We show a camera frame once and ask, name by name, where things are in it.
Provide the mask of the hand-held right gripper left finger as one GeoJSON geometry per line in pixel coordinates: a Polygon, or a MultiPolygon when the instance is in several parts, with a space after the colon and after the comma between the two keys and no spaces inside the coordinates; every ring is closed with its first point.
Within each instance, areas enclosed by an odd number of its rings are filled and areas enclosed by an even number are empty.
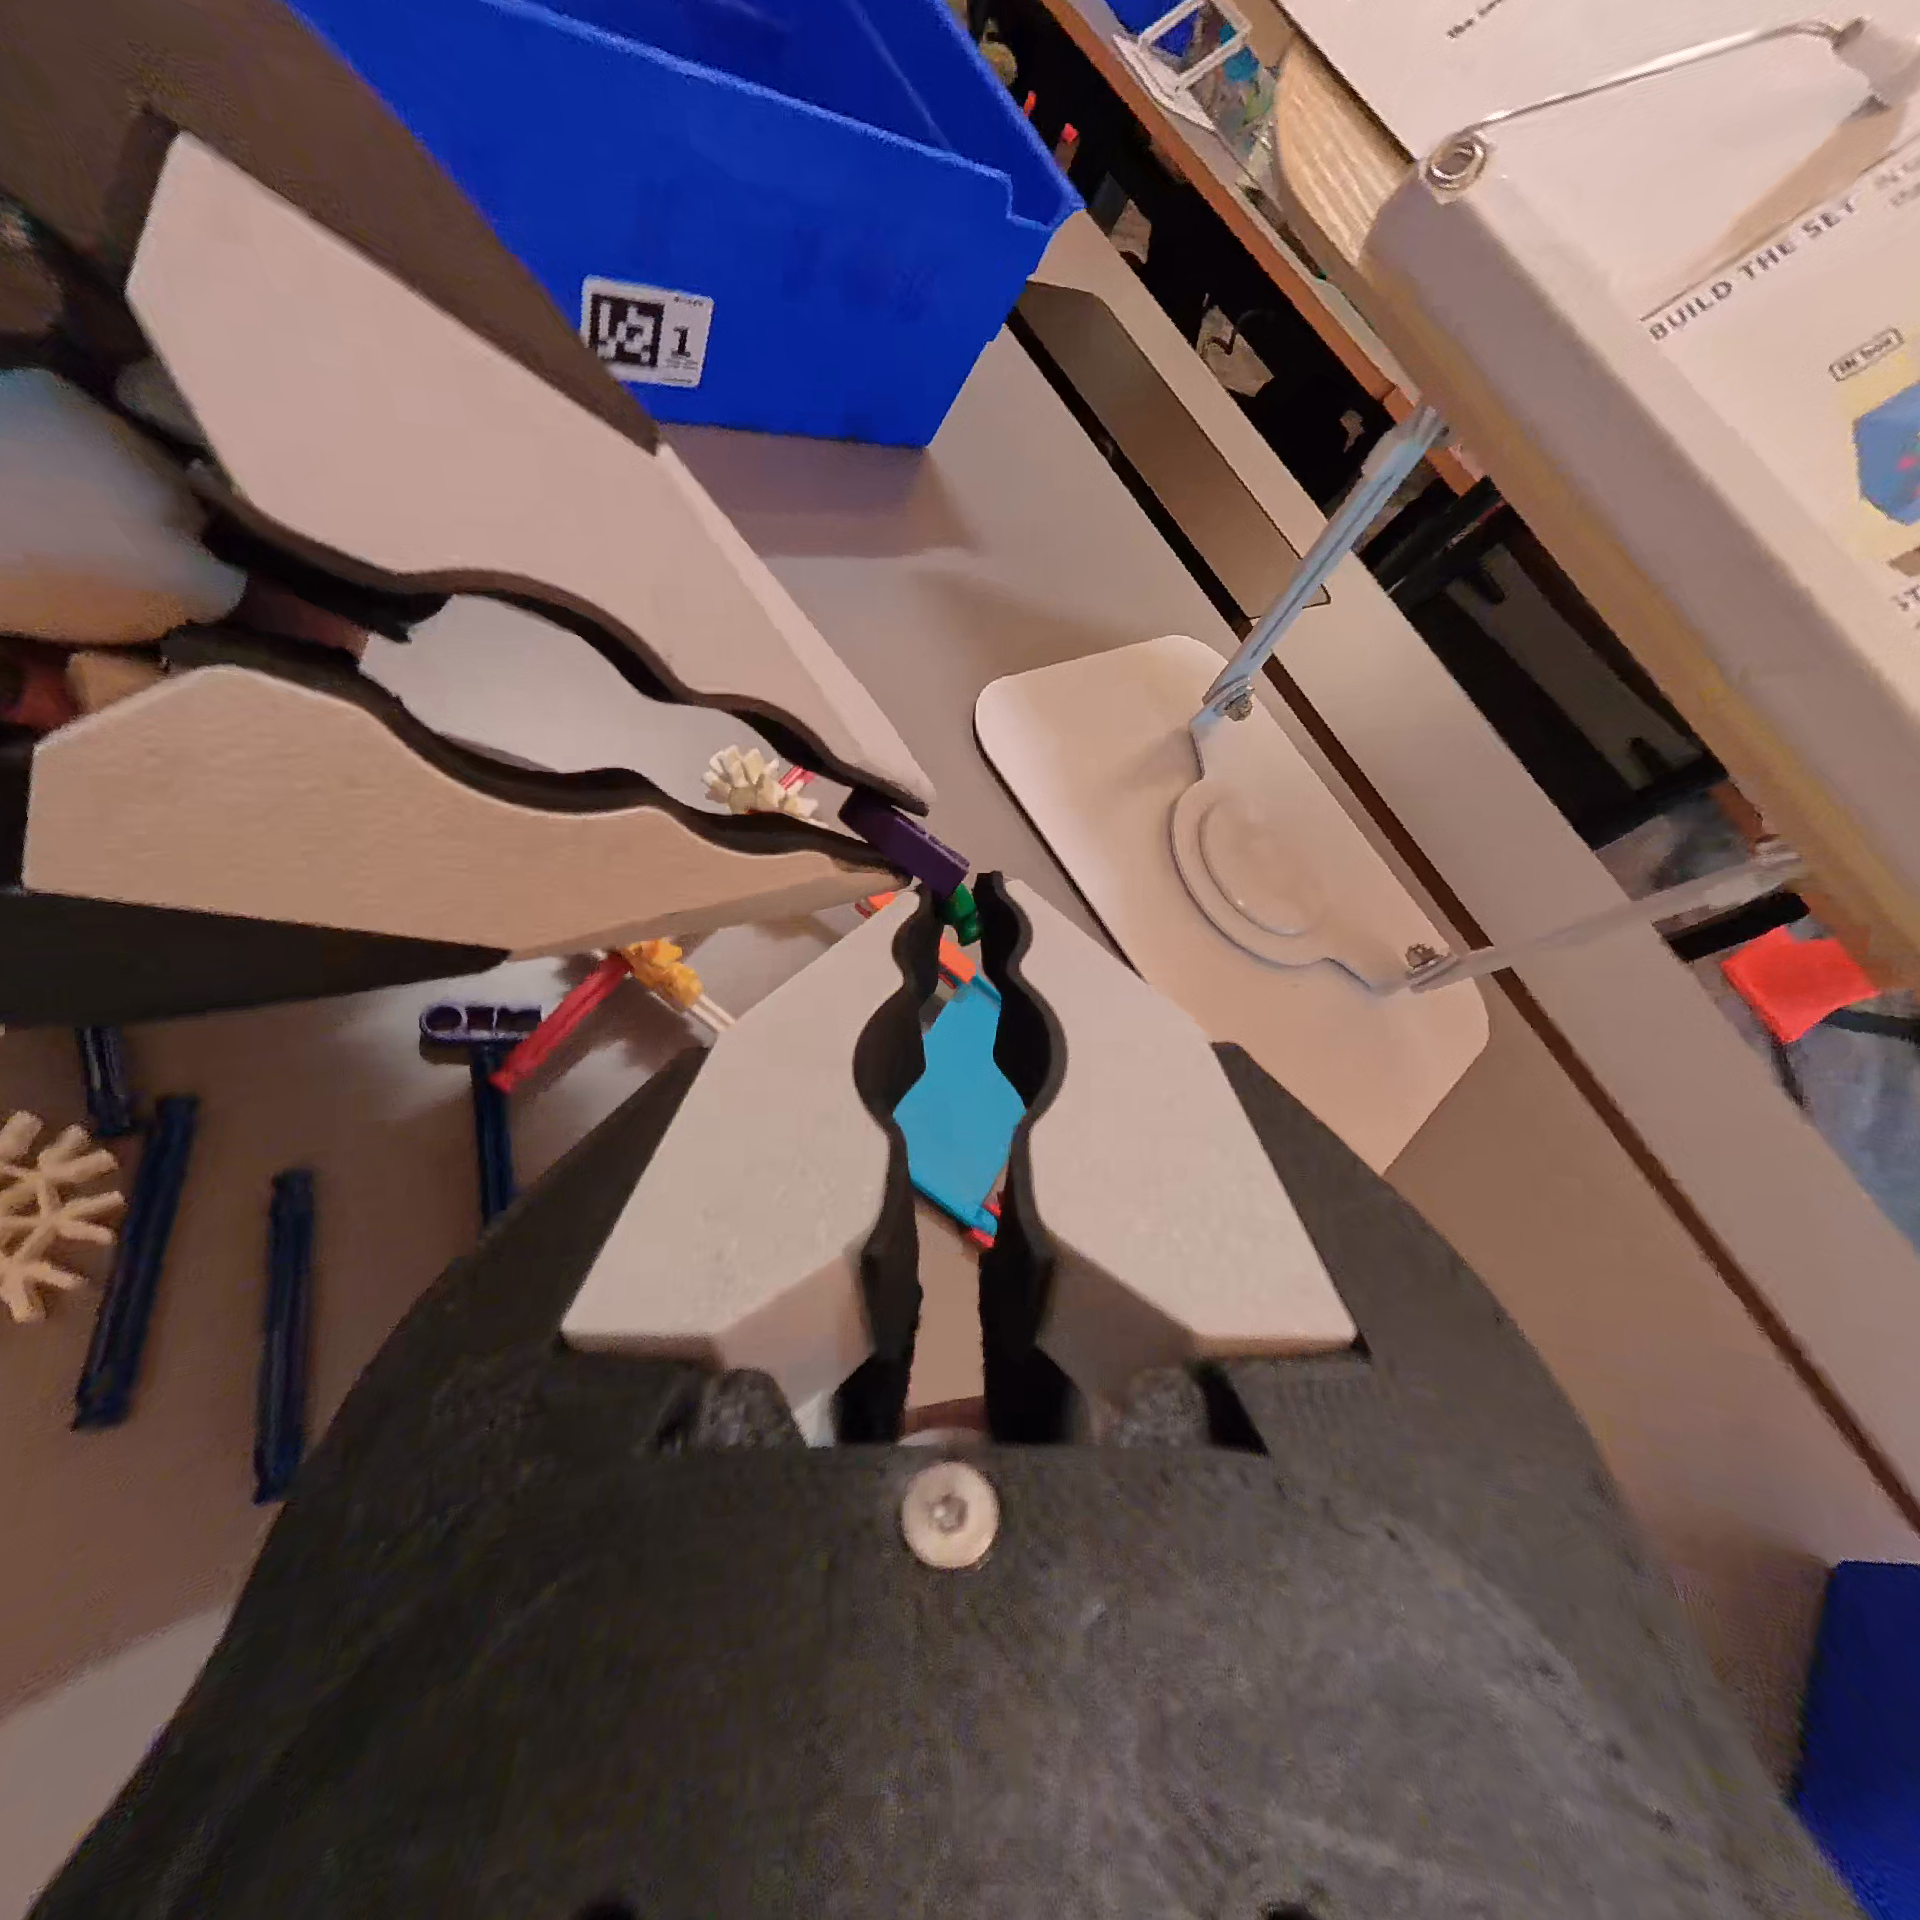
{"type": "Polygon", "coordinates": [[[897,1107],[924,1074],[932,901],[904,891],[696,1066],[566,1308],[577,1353],[757,1371],[802,1412],[905,1414],[922,1323],[897,1107]]]}

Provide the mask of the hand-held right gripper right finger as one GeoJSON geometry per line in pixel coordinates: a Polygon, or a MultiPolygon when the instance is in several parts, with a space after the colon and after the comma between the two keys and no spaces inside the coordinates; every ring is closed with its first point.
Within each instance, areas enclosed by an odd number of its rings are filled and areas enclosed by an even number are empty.
{"type": "Polygon", "coordinates": [[[1140,1377],[1353,1348],[1202,1026],[1027,883],[984,875],[977,910],[1022,1107],[979,1275],[985,1410],[1115,1410],[1140,1377]]]}

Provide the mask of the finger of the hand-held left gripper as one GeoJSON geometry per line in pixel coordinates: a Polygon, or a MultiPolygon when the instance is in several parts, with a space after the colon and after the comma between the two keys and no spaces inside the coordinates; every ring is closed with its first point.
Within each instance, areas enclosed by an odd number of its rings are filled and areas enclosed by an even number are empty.
{"type": "Polygon", "coordinates": [[[128,307],[230,492],[374,582],[518,598],[665,701],[925,814],[893,723],[673,445],[643,445],[177,136],[128,307]]]}
{"type": "Polygon", "coordinates": [[[898,888],[852,837],[649,786],[553,808],[430,760],[404,710],[198,666],[33,752],[41,894],[462,944],[510,957],[781,921],[898,888]]]}

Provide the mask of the colourful toy construction model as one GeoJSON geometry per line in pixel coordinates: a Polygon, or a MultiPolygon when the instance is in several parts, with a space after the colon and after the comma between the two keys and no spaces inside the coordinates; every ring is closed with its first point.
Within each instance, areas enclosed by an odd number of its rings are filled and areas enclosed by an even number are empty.
{"type": "Polygon", "coordinates": [[[617,1220],[630,1259],[744,1291],[852,1265],[898,1198],[992,1233],[1020,1107],[948,944],[918,884],[715,1037],[617,1220]]]}

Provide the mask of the blue storage bin with tag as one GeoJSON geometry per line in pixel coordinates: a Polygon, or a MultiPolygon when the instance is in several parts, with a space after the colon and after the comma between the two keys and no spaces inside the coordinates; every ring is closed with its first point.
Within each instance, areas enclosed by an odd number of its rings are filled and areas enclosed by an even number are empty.
{"type": "Polygon", "coordinates": [[[656,421],[924,449],[1076,197],[939,3],[317,3],[656,421]]]}

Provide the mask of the white snowflake connector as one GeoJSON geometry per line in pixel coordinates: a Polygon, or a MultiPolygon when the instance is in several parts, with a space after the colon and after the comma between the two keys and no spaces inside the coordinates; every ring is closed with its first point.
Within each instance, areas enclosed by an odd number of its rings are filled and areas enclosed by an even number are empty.
{"type": "Polygon", "coordinates": [[[2,1308],[16,1328],[85,1293],[105,1272],[126,1210],[121,1158],[81,1128],[33,1112],[2,1122],[2,1308]]]}

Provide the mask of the clear acrylic sign holder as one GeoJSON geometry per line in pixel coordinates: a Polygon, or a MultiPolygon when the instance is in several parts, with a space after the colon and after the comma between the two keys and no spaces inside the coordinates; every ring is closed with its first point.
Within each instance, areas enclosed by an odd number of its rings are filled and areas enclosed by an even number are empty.
{"type": "Polygon", "coordinates": [[[1205,121],[1205,86],[1237,56],[1253,50],[1250,32],[1235,3],[1178,3],[1122,37],[1118,49],[1169,113],[1205,121]]]}

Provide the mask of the plain blue storage bin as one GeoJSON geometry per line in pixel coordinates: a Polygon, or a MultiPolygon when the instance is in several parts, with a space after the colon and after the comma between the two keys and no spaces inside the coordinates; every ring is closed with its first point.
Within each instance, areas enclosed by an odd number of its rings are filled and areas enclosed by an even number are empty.
{"type": "Polygon", "coordinates": [[[1868,1915],[1917,1915],[1917,1566],[1832,1570],[1792,1805],[1868,1915]]]}

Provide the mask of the printed instruction card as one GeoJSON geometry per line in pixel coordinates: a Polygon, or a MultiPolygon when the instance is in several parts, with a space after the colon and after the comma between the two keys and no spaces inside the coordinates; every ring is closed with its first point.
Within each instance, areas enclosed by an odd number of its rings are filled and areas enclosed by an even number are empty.
{"type": "Polygon", "coordinates": [[[1915,137],[1642,324],[1915,629],[1915,137]]]}

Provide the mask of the white paper sheet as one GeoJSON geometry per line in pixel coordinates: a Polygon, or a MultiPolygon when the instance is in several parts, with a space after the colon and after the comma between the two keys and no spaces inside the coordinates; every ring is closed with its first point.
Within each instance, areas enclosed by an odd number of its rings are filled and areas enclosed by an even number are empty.
{"type": "Polygon", "coordinates": [[[1856,106],[1865,75],[1833,50],[1915,49],[1915,3],[1284,3],[1284,19],[1406,153],[1571,98],[1744,106],[1788,84],[1856,106]]]}

